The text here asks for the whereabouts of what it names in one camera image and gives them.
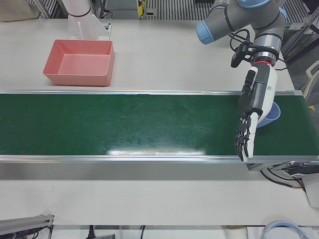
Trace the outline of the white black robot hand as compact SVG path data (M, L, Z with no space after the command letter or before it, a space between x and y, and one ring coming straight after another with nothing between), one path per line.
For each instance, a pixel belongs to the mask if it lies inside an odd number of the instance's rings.
M237 105L235 151L241 161L253 157L258 124L271 111L277 85L277 71L266 63L249 69Z

